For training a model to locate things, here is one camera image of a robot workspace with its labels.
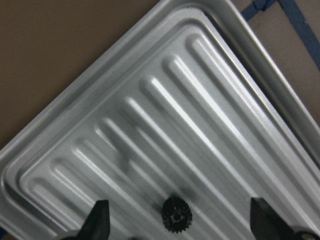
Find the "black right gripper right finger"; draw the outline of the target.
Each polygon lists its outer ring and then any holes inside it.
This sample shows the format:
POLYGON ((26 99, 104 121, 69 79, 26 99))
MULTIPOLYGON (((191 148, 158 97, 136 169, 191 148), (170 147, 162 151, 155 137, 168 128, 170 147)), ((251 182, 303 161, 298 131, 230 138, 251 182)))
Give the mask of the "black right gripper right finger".
POLYGON ((300 237, 261 197, 250 200, 250 229, 256 240, 299 240, 300 237))

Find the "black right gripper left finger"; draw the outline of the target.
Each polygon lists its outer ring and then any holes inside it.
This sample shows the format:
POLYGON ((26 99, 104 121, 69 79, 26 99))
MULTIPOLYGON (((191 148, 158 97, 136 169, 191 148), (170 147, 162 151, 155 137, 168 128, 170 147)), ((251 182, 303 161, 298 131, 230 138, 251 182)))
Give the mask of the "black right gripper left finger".
POLYGON ((110 206, 108 200, 94 204, 77 235, 63 240, 108 240, 111 233, 110 206))

